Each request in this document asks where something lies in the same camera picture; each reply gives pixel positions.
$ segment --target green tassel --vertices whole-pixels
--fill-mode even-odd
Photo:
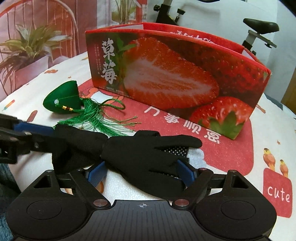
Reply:
[[[132,132],[132,130],[127,129],[124,126],[135,126],[135,124],[138,124],[138,122],[129,122],[130,120],[137,118],[136,116],[127,120],[118,121],[108,117],[104,113],[103,108],[107,106],[118,110],[124,110],[126,107],[120,100],[108,99],[101,104],[90,98],[80,98],[80,100],[84,105],[84,109],[70,109],[70,111],[78,113],[79,115],[68,120],[61,120],[58,124],[76,127],[80,126],[83,130],[99,131],[108,136],[127,136],[127,134],[123,132]],[[106,102],[110,100],[118,102],[122,105],[122,107],[106,104]],[[63,109],[69,109],[68,107],[58,103],[55,104],[55,106]],[[110,118],[110,120],[104,118],[104,114]]]

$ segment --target strawberry box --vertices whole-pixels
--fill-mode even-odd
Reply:
[[[141,23],[86,31],[95,87],[235,139],[270,70],[240,44],[180,26]]]

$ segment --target jeans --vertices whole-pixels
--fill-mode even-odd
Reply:
[[[13,239],[6,222],[6,210],[11,202],[20,194],[13,175],[8,165],[0,163],[0,240],[10,241]]]

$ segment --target exercise bike seat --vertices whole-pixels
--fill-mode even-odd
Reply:
[[[279,31],[279,26],[277,23],[251,18],[245,18],[243,22],[259,34],[268,34]]]

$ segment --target tablecloth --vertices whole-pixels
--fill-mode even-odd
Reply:
[[[0,103],[1,113],[36,124],[54,126],[59,120],[67,119],[70,115],[54,114],[46,110],[42,102],[49,92],[69,80],[77,81],[81,95],[95,99],[110,96],[119,98],[118,95],[94,88],[90,79],[87,53],[83,53],[55,65],[9,95]],[[213,139],[210,130],[193,128],[193,123],[187,120],[142,103],[132,102],[126,97],[121,98],[127,106],[126,112],[108,110],[109,115],[119,119],[137,115],[142,124],[133,127],[133,131],[155,129],[161,134],[190,134],[200,138],[204,143],[201,150],[207,168],[215,173],[237,169],[274,205],[278,216],[271,240],[296,240],[296,214],[293,212],[296,201],[292,193],[292,186],[296,184],[296,120],[293,117],[284,113],[263,94],[250,121],[244,125],[236,140],[223,136]],[[263,160],[266,148],[276,159],[274,171]],[[283,162],[280,160],[288,167],[288,174],[281,170]],[[9,167],[21,191],[45,170],[53,169],[49,153],[24,155],[16,165]],[[126,188],[121,192],[119,187]],[[104,181],[103,195],[111,203],[115,199],[155,199],[135,190],[120,175],[111,171],[108,171]]]

